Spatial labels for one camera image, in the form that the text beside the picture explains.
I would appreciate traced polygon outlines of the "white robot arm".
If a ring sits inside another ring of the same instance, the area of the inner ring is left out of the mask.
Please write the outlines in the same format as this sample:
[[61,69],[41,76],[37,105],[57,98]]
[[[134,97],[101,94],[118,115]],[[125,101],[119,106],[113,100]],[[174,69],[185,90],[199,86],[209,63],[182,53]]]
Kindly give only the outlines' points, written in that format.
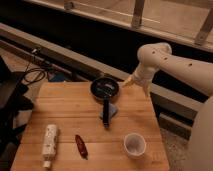
[[213,171],[213,63],[175,56],[168,43],[142,45],[137,58],[124,86],[137,84],[148,96],[154,74],[162,70],[208,96],[195,117],[183,171]]

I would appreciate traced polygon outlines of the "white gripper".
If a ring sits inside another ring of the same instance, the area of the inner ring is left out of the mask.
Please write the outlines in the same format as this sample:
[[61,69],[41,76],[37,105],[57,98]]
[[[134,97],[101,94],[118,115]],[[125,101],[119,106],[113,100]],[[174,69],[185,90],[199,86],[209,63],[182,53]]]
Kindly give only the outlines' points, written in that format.
[[145,67],[143,65],[139,65],[135,71],[133,72],[132,76],[129,76],[123,83],[123,87],[128,87],[134,84],[140,85],[144,88],[144,93],[146,97],[150,96],[150,83],[156,73],[156,69],[153,67]]

